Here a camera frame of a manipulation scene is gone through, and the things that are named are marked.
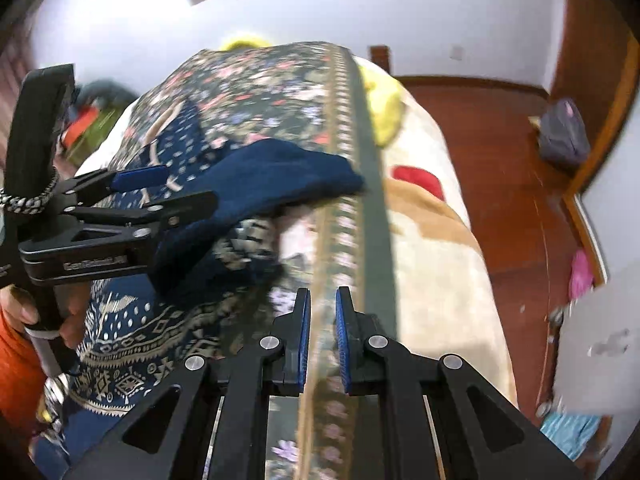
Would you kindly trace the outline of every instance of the wooden door frame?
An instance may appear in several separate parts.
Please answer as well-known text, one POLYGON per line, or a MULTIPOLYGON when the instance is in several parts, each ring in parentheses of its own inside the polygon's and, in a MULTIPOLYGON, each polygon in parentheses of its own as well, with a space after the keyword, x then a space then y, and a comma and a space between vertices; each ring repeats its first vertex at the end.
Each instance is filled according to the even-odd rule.
POLYGON ((595 232, 591 228, 589 219, 582 206, 582 194, 593 181, 620 135, 628 111, 636 97, 639 70, 640 44, 630 32, 626 44, 626 57, 622 74, 620 75, 620 82, 616 88, 614 100, 607 114, 605 123, 598 133, 597 140, 591 149, 589 158, 581 165, 574 179, 569 184, 568 189, 562 196, 564 205, 569 212, 582 246, 587 253, 591 270, 593 271, 595 285, 603 285, 607 282, 607 267, 598 246, 595 232))

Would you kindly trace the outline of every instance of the human hand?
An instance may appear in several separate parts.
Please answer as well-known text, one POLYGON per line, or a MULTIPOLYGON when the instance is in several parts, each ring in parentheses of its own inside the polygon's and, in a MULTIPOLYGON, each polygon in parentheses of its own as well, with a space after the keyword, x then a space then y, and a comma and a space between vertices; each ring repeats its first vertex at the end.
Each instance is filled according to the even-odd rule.
MULTIPOLYGON (((60 327, 60 336, 66 346, 75 349, 84 337, 84 314, 89 305, 91 283, 73 283, 63 285, 61 296, 65 298, 65 306, 69 316, 60 327)), ((16 331, 24 333, 25 324, 38 321, 38 311, 33 305, 33 298, 28 292, 13 285, 0 290, 0 309, 6 322, 16 331)))

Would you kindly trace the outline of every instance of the yellow pillow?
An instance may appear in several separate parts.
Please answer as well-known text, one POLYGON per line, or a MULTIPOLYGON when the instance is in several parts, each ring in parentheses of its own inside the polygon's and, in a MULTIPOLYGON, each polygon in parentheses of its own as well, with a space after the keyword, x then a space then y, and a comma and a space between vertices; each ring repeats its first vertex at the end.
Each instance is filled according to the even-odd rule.
POLYGON ((270 41, 256 36, 255 34, 239 34, 230 40, 225 41, 220 50, 235 50, 236 48, 263 48, 273 46, 270 41))
POLYGON ((376 145, 384 148, 400 130, 402 123, 402 85, 389 74, 359 65, 362 83, 367 92, 376 145))

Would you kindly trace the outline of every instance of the wall outlet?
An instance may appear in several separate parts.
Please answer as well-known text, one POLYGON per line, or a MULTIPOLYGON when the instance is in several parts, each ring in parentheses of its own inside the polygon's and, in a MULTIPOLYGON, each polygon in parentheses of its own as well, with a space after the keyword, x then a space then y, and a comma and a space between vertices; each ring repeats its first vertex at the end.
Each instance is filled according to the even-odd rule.
POLYGON ((451 59, 455 59, 456 61, 462 61, 462 58, 465 55, 465 49, 462 45, 452 45, 451 52, 449 53, 449 57, 451 59))

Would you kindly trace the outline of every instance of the red object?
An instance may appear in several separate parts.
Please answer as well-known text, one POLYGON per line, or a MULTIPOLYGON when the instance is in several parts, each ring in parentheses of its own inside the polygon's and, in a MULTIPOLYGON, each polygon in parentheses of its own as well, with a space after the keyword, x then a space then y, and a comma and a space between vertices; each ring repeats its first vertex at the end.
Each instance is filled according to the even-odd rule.
POLYGON ((46 377, 30 341, 0 311, 0 412, 26 447, 36 427, 36 409, 46 377))
POLYGON ((405 182, 416 184, 427 190, 434 197, 439 198, 443 202, 445 201, 440 181, 427 170, 412 168, 411 166, 396 166, 393 168, 391 176, 396 180, 404 180, 405 182))
POLYGON ((62 145, 69 149, 71 145, 76 142, 76 139, 84 134, 84 131, 92 125, 92 123, 98 118, 100 110, 95 107, 83 108, 80 112, 78 119, 71 123, 66 130, 64 137, 62 138, 62 145))

